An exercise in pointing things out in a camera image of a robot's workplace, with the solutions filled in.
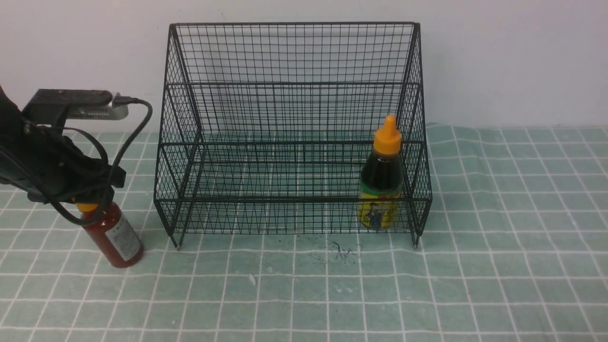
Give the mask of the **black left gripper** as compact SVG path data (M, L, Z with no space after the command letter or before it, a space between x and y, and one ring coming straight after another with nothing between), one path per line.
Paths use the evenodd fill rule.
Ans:
M45 186L54 199L70 203L100 203L104 186L123 188L126 172L113 171L100 143L99 158L86 156L68 136L66 126L31 123L6 93L1 99L1 183L28 193L28 199L47 203L36 186Z

